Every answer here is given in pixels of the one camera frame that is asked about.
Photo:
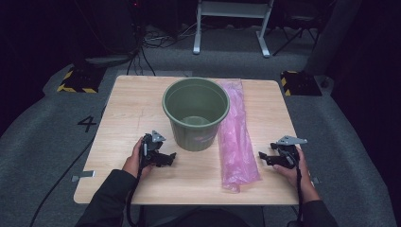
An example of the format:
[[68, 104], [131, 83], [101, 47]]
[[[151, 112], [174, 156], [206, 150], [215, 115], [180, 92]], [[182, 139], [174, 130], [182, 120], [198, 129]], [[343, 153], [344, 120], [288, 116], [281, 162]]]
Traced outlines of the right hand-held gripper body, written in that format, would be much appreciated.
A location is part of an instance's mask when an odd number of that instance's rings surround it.
[[278, 161], [283, 162], [284, 167], [294, 168], [300, 160], [296, 146], [306, 143], [306, 139], [285, 135], [277, 142], [271, 143], [270, 147], [279, 153]]

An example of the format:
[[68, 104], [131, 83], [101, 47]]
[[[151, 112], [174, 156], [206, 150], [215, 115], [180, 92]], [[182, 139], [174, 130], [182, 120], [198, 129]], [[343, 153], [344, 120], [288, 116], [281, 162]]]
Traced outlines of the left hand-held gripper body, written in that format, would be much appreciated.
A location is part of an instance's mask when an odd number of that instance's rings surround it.
[[165, 155], [159, 152], [165, 138], [157, 131], [146, 133], [141, 141], [140, 148], [140, 167], [151, 164], [156, 165], [158, 162], [165, 160]]

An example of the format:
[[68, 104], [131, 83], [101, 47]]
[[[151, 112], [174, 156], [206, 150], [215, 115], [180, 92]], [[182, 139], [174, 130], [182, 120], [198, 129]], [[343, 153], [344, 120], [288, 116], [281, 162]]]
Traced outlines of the pink plastic bag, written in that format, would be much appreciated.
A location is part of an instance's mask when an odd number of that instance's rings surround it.
[[260, 181], [261, 177], [247, 128], [242, 81], [220, 79], [218, 84], [230, 101], [229, 112], [218, 129], [222, 187], [239, 193], [241, 185]]

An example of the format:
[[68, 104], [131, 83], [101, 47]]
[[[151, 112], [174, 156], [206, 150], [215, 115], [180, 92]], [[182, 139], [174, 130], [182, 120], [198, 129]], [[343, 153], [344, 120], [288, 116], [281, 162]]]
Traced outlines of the green plastic bucket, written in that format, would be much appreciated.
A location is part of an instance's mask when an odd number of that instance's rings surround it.
[[187, 78], [167, 87], [162, 106], [177, 145], [202, 151], [214, 143], [219, 125], [230, 111], [230, 98], [210, 79]]

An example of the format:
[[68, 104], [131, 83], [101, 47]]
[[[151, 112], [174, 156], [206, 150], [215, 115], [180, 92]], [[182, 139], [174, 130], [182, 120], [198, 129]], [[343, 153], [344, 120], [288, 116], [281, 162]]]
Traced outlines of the person's left hand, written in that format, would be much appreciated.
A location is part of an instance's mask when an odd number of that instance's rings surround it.
[[139, 168], [140, 168], [139, 149], [141, 148], [141, 141], [142, 138], [139, 138], [132, 149], [131, 156], [127, 158], [125, 164], [122, 167], [124, 171], [130, 173], [133, 177], [135, 177], [138, 180], [147, 177], [147, 175], [153, 169], [153, 166], [146, 166], [142, 169], [141, 174], [139, 174]]

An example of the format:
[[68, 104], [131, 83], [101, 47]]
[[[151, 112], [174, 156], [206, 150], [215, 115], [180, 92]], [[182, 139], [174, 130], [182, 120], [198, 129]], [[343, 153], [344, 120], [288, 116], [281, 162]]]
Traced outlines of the person's right hand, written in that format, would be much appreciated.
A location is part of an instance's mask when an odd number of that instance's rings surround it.
[[309, 170], [305, 161], [304, 153], [300, 148], [297, 148], [300, 157], [299, 168], [294, 167], [289, 169], [283, 166], [274, 165], [273, 169], [279, 174], [283, 175], [288, 179], [291, 185], [294, 187], [301, 186], [303, 192], [314, 188], [313, 183], [310, 180]]

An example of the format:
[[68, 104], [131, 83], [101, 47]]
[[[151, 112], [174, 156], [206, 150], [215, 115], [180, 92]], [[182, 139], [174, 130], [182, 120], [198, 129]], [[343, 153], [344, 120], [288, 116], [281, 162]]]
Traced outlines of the person's lap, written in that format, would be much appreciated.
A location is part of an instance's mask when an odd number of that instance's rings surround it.
[[226, 208], [197, 208], [155, 227], [264, 227], [258, 215], [249, 217]]

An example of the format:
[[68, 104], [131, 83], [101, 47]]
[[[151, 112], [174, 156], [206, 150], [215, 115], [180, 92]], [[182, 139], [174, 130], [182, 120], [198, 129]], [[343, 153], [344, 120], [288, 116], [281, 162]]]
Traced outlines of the black yellow striped base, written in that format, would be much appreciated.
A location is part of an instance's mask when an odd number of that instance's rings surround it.
[[106, 68], [83, 70], [73, 66], [63, 77], [57, 91], [96, 94], [105, 72]]
[[284, 71], [280, 75], [286, 96], [321, 96], [316, 80], [304, 71]]

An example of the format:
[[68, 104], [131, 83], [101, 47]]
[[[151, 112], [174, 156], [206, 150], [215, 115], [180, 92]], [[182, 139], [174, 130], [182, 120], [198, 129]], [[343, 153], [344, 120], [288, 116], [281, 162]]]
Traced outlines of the dark equipment stand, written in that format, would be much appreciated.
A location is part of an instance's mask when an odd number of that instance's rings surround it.
[[74, 0], [83, 21], [95, 39], [116, 60], [97, 64], [132, 63], [143, 39], [138, 0]]

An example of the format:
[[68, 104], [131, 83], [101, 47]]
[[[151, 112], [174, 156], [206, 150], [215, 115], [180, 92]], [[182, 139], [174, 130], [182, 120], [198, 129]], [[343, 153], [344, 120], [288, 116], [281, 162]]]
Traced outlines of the grey curtain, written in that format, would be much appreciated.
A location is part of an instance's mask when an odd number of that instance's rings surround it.
[[310, 54], [304, 71], [311, 76], [324, 75], [341, 42], [354, 21], [362, 0], [337, 0], [332, 14]]

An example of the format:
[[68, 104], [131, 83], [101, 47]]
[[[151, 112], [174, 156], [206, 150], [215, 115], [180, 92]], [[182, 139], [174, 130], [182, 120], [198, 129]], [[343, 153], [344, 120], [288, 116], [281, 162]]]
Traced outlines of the black tripod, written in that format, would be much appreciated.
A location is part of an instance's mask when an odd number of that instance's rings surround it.
[[281, 28], [283, 29], [283, 31], [285, 31], [286, 27], [295, 29], [296, 33], [291, 38], [288, 38], [287, 41], [273, 53], [273, 56], [276, 56], [295, 38], [301, 38], [305, 31], [307, 31], [312, 38], [313, 46], [316, 46], [317, 41], [320, 37], [320, 33], [313, 35], [312, 29], [319, 28], [319, 12], [316, 10], [307, 9], [285, 9], [283, 15], [283, 24]]

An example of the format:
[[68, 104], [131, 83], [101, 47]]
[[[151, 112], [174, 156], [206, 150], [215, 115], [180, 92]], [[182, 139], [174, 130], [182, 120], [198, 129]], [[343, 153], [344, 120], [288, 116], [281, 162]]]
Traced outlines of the white metal stand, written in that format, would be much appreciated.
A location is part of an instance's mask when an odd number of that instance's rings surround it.
[[201, 19], [204, 16], [215, 17], [235, 17], [262, 19], [262, 25], [255, 31], [262, 56], [270, 57], [270, 51], [265, 41], [266, 28], [270, 19], [270, 14], [275, 0], [268, 0], [267, 3], [233, 3], [233, 2], [211, 2], [198, 0], [196, 12], [196, 33], [194, 38], [193, 53], [195, 55], [201, 52]]

